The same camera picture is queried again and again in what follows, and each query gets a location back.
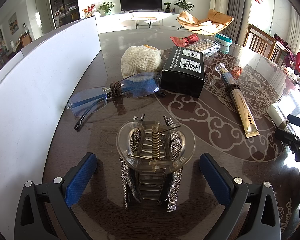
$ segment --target gray curtain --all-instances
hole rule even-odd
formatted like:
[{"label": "gray curtain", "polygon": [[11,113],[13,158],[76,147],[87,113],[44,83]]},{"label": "gray curtain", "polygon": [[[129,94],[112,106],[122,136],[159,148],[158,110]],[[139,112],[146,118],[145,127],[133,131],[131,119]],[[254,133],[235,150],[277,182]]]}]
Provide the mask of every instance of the gray curtain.
[{"label": "gray curtain", "polygon": [[243,17],[245,0],[229,0],[228,15],[234,17],[233,22],[224,30],[224,35],[230,37],[232,42],[237,43]]}]

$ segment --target television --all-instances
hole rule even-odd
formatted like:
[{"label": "television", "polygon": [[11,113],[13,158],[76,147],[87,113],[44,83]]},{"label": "television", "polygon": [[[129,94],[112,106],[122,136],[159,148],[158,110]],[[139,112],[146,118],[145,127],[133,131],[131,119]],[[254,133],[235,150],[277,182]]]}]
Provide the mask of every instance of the television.
[{"label": "television", "polygon": [[162,0],[120,0],[121,11],[161,10]]}]

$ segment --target dining table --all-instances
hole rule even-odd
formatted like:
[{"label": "dining table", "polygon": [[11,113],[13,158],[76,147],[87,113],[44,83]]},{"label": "dining table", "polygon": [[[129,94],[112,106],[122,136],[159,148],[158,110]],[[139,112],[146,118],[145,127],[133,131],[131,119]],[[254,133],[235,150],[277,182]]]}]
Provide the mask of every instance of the dining table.
[{"label": "dining table", "polygon": [[[121,57],[130,46],[147,44],[163,50],[163,64],[174,44],[170,36],[186,37],[188,31],[137,29],[99,34],[101,51],[87,68],[73,95],[92,87],[108,86],[123,79]],[[213,37],[199,35],[200,38]],[[241,87],[258,127],[259,136],[246,138],[241,119],[215,70],[223,63]],[[204,58],[205,84],[198,98],[162,90],[166,96],[109,99],[105,107],[87,116],[80,130],[78,118],[64,110],[56,128],[43,183],[51,182],[82,159],[87,152],[98,158],[97,169],[78,204],[71,208],[92,239],[203,239],[224,210],[199,169],[199,158],[210,153],[232,177],[245,183],[273,187],[281,223],[281,239],[298,227],[300,163],[290,148],[274,137],[276,126],[267,114],[278,103],[285,115],[300,117],[300,93],[278,66],[256,52],[232,43],[229,48]],[[106,76],[100,79],[99,73]],[[196,147],[183,167],[177,208],[167,212],[156,201],[131,201],[125,209],[121,163],[116,146],[120,127],[134,116],[160,121],[163,116],[187,125],[195,134]],[[300,136],[300,128],[295,127]],[[49,203],[48,213],[60,239],[66,239]],[[245,204],[229,239],[236,239],[250,204]]]}]

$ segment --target cream knit fabric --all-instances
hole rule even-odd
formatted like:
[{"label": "cream knit fabric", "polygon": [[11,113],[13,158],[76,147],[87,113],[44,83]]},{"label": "cream knit fabric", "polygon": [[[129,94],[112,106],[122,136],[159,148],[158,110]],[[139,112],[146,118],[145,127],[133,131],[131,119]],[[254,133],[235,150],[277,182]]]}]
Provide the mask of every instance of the cream knit fabric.
[{"label": "cream knit fabric", "polygon": [[151,46],[131,46],[121,58],[121,73],[124,78],[142,72],[162,70],[163,50]]}]

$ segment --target blue-tinted lens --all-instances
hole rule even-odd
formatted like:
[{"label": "blue-tinted lens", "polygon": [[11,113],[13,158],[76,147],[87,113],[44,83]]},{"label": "blue-tinted lens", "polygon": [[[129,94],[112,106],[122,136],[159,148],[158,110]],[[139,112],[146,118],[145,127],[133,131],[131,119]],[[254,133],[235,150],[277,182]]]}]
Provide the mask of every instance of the blue-tinted lens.
[{"label": "blue-tinted lens", "polygon": [[127,98],[151,95],[159,90],[157,72],[135,74],[121,81],[121,89]]},{"label": "blue-tinted lens", "polygon": [[107,104],[107,94],[104,88],[83,90],[69,99],[66,107],[72,110],[75,117],[92,114]]}]

